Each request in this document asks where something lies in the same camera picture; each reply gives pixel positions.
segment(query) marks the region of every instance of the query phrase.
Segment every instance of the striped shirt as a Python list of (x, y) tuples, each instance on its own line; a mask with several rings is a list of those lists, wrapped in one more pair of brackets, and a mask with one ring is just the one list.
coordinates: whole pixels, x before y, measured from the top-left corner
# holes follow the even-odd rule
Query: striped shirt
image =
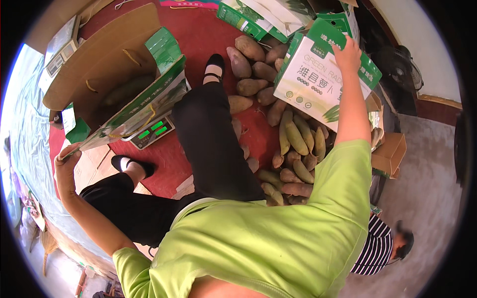
[(391, 228), (375, 214), (369, 218), (368, 238), (361, 254), (351, 269), (352, 273), (373, 275), (387, 264), (393, 251)]

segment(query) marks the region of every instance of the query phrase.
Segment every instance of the black pants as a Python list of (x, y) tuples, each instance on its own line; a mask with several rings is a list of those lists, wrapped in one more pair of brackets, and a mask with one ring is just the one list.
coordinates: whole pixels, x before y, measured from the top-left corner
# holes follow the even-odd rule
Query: black pants
[(191, 90), (175, 104), (172, 117), (192, 166), (194, 193), (180, 200), (136, 194), (125, 173), (105, 178), (80, 193), (133, 242), (152, 247), (159, 245), (178, 212), (198, 199), (265, 199), (243, 158), (221, 83), (210, 82)]

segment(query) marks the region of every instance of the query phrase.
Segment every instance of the broom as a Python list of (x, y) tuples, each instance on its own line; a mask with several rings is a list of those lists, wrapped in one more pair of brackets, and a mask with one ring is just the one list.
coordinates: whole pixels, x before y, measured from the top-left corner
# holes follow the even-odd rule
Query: broom
[(58, 248), (58, 243), (48, 230), (46, 232), (40, 231), (40, 240), (45, 249), (45, 256), (43, 258), (43, 276), (46, 276), (46, 259), (50, 253)]

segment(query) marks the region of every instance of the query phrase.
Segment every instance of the person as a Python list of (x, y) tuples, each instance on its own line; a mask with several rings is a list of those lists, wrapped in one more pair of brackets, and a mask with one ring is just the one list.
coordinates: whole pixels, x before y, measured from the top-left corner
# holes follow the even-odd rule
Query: person
[(412, 231), (402, 228), (402, 221), (392, 230), (376, 214), (371, 212), (368, 237), (358, 260), (351, 268), (352, 273), (373, 275), (385, 266), (404, 259), (414, 244)]
[[(122, 172), (77, 195), (81, 152), (55, 159), (66, 210), (113, 256), (126, 297), (336, 297), (366, 241), (371, 134), (358, 78), (361, 50), (333, 46), (343, 92), (335, 146), (315, 167), (306, 205), (267, 207), (243, 159), (213, 55), (204, 84), (175, 104), (177, 137), (196, 191), (174, 201), (132, 193), (151, 165), (120, 156)], [(63, 149), (66, 156), (77, 144)], [(159, 244), (151, 261), (133, 241)]]

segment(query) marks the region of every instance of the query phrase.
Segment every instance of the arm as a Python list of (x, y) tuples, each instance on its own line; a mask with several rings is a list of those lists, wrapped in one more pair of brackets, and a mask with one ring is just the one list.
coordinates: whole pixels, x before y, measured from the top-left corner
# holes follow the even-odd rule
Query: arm
[(83, 228), (91, 240), (108, 255), (123, 247), (137, 249), (134, 243), (121, 232), (109, 219), (76, 194), (73, 170), (81, 157), (81, 151), (76, 152), (67, 160), (60, 161), (59, 156), (65, 156), (79, 144), (64, 148), (55, 158), (55, 172), (60, 199), (71, 216)]
[(346, 39), (343, 51), (332, 46), (336, 64), (340, 68), (343, 78), (343, 94), (340, 100), (335, 145), (356, 139), (363, 139), (371, 144), (368, 112), (358, 77), (358, 70), (361, 66), (361, 50), (351, 37), (346, 36)]

